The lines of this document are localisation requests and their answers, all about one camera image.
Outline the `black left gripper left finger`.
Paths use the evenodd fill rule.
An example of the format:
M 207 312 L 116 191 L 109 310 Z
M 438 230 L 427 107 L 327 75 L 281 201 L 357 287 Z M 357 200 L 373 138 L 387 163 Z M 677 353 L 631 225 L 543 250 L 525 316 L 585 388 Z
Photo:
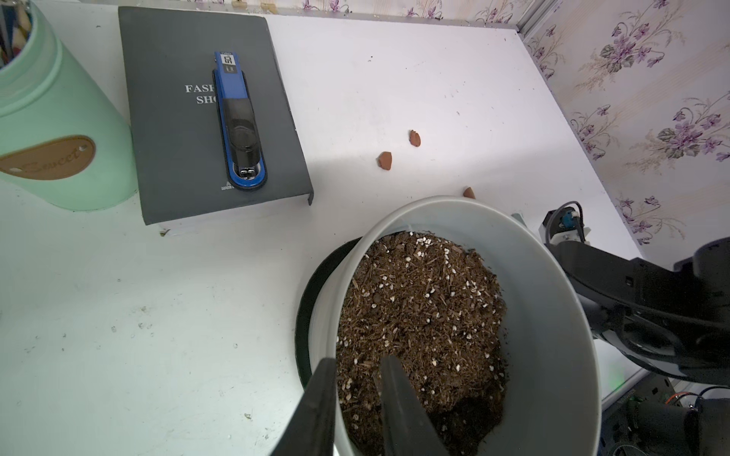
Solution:
M 271 455 L 332 456 L 336 404 L 336 359 L 323 358 Z

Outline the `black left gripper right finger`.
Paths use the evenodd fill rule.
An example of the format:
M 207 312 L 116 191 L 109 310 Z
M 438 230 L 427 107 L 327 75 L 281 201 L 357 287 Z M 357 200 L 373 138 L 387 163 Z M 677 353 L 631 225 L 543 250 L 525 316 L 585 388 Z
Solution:
M 385 454 L 448 455 L 400 360 L 384 356 L 379 369 Z

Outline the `grey ceramic pot with soil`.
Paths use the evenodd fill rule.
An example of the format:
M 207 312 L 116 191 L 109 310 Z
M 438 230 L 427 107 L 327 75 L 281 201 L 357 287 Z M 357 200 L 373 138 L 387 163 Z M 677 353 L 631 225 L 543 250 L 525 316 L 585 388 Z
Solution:
M 597 452 L 587 319 L 554 256 L 514 218 L 472 199 L 410 203 L 366 232 L 328 283 L 321 359 L 336 359 L 337 454 L 384 454 L 388 355 L 452 455 Z

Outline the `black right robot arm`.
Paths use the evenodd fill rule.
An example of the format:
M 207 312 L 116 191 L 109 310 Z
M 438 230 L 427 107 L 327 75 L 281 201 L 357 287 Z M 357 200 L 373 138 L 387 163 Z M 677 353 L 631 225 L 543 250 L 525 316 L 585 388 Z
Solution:
M 551 244 L 575 290 L 593 335 L 641 368 L 695 384 L 695 404 L 678 398 L 618 400 L 622 441 L 646 455 L 726 455 L 729 401 L 710 398 L 729 388 L 729 240 L 709 242 L 667 270 L 624 260 L 580 241 Z

